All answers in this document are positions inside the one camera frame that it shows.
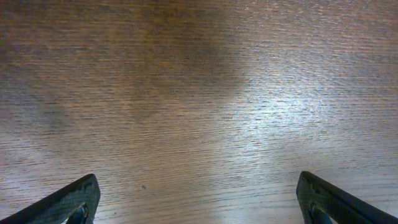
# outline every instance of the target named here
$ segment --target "brown wooden tabletop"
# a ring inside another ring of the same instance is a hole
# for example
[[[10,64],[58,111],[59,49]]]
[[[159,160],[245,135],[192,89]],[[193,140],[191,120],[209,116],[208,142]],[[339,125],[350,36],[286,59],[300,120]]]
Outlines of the brown wooden tabletop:
[[[0,4],[0,219],[303,223],[308,170],[398,216],[398,1]]]

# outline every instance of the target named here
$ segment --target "dark wood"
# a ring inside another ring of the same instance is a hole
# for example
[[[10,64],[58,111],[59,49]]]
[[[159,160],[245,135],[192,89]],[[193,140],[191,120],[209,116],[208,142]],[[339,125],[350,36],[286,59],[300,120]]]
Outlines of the dark wood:
[[[308,170],[398,216],[398,1],[1,1],[0,218],[302,223]]]

